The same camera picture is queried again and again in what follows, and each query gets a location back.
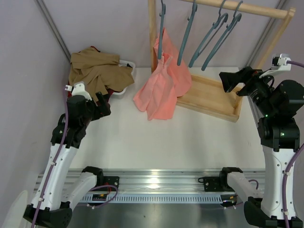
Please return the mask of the tan pleated skirt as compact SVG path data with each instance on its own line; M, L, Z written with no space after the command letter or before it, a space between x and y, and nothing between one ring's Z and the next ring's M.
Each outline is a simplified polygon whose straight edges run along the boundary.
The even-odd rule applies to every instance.
M100 92L108 94L108 89L123 91L134 83L132 69L120 66L120 56L99 52L95 47L72 53L70 59L69 83L84 82L86 91L93 97Z

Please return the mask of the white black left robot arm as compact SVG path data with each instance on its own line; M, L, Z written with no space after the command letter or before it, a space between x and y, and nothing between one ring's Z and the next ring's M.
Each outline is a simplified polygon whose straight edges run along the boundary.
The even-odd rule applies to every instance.
M33 228L66 228L79 201L91 189L104 183L103 170L87 166L77 181L63 191L69 167L88 125L111 113L110 104L102 93L95 95L96 102L84 95L72 95L65 102L65 112L52 132L50 156L43 178L23 215Z

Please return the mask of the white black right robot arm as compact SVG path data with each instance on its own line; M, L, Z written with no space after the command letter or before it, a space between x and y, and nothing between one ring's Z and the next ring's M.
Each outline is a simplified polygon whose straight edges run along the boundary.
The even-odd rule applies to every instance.
M238 84L238 96L249 96L262 113L258 134L265 158L265 187L255 189L238 168L223 168L225 186L232 188L244 204L248 224L259 228L301 228L304 223L293 201L294 164L303 151L300 129L294 116L304 104L304 88L294 80L273 87L274 70L247 66L238 72L221 72L226 93Z

